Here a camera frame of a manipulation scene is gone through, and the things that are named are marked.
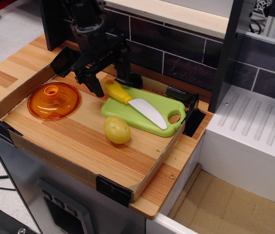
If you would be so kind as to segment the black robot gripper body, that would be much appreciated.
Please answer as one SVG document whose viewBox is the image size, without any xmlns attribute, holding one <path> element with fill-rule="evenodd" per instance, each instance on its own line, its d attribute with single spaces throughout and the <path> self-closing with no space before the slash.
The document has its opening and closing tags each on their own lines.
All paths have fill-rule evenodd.
<svg viewBox="0 0 275 234">
<path fill-rule="evenodd" d="M 71 24 L 71 30 L 81 50 L 81 56 L 76 64 L 77 68 L 93 63 L 91 70 L 96 68 L 101 71 L 111 64 L 114 65 L 119 58 L 121 47 L 128 48 L 130 52 L 126 35 L 107 38 L 103 18 L 99 18 L 98 22 L 90 26 Z"/>
</svg>

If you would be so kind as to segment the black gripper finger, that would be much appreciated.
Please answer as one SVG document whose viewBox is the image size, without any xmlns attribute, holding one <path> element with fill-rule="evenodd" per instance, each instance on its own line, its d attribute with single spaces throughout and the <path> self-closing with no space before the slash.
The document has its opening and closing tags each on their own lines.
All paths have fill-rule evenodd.
<svg viewBox="0 0 275 234">
<path fill-rule="evenodd" d="M 85 84 L 87 88 L 99 98 L 104 96 L 100 81 L 96 77 L 95 73 L 85 73 L 80 74 L 81 83 Z"/>
<path fill-rule="evenodd" d="M 119 58 L 114 62 L 114 68 L 117 77 L 124 81 L 129 81 L 131 76 L 131 66 L 129 59 L 129 49 L 121 47 L 119 50 Z"/>
</svg>

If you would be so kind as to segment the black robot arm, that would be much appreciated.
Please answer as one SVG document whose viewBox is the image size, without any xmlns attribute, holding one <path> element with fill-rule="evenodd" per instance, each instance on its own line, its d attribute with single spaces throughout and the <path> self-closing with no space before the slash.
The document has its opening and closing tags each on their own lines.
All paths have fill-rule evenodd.
<svg viewBox="0 0 275 234">
<path fill-rule="evenodd" d="M 105 2 L 103 0 L 64 0 L 71 20 L 71 30 L 81 50 L 79 58 L 71 65 L 79 84 L 99 98 L 104 96 L 96 74 L 113 64 L 119 78 L 131 77 L 130 47 L 124 34 L 108 39 L 104 29 Z"/>
</svg>

